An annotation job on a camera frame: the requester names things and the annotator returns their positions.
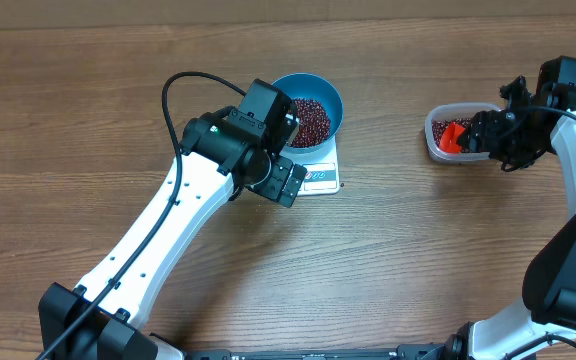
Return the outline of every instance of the white digital scale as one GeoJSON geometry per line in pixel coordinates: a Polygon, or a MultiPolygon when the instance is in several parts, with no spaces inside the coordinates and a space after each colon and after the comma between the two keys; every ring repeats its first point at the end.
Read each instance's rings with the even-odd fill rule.
{"type": "Polygon", "coordinates": [[[337,142],[334,137],[327,140],[323,147],[317,150],[296,153],[292,148],[285,147],[281,155],[308,170],[297,196],[336,194],[339,192],[341,187],[339,161],[337,160],[337,142]]]}

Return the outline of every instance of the clear plastic container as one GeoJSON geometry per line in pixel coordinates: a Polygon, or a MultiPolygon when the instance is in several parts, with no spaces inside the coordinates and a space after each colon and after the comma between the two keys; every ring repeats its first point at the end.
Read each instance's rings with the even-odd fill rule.
{"type": "Polygon", "coordinates": [[[451,154],[437,147],[432,136],[432,123],[437,121],[470,118],[480,111],[500,111],[499,106],[489,103],[455,103],[436,107],[426,118],[426,143],[428,153],[436,162],[446,164],[467,164],[475,161],[488,160],[488,153],[451,154]]]}

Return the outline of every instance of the blue bowl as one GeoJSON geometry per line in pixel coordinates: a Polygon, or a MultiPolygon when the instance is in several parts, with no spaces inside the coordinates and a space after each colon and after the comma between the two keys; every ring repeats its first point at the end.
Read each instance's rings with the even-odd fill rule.
{"type": "Polygon", "coordinates": [[[272,84],[292,99],[319,101],[330,118],[330,136],[326,141],[307,148],[286,146],[287,151],[297,154],[312,152],[322,148],[324,144],[335,137],[344,121],[344,103],[337,89],[328,80],[314,74],[295,73],[279,78],[272,84]]]}

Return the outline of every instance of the red beans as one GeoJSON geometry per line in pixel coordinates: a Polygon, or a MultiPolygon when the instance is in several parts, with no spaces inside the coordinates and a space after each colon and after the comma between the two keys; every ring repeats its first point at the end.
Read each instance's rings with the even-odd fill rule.
{"type": "Polygon", "coordinates": [[[295,99],[299,132],[290,144],[291,147],[305,148],[319,145],[330,136],[330,118],[317,100],[295,99]]]}
{"type": "MultiPolygon", "coordinates": [[[[444,134],[444,132],[446,131],[446,129],[448,128],[448,126],[453,123],[456,122],[457,124],[463,126],[463,127],[468,127],[468,125],[470,125],[470,118],[462,118],[462,119],[453,119],[453,120],[444,120],[444,121],[433,121],[432,123],[432,137],[435,140],[435,144],[437,145],[437,147],[439,147],[439,141],[441,141],[441,136],[444,134]]],[[[461,149],[461,153],[465,154],[465,153],[469,153],[470,150],[462,148],[461,149]]]]}

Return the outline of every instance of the wooden tabletop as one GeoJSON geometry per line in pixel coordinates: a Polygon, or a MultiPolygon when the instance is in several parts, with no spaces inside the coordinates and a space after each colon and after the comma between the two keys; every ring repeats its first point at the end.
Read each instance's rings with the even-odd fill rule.
{"type": "MultiPolygon", "coordinates": [[[[37,355],[41,295],[74,286],[159,188],[173,158],[161,86],[184,70],[243,88],[329,79],[346,107],[345,186],[290,209],[251,193],[225,205],[144,332],[184,349],[376,348],[492,316],[566,222],[559,164],[438,165],[423,122],[441,104],[501,104],[519,74],[534,89],[563,54],[576,57],[576,16],[0,32],[0,359],[37,355]]],[[[170,92],[178,129],[239,102],[203,79],[170,92]]]]}

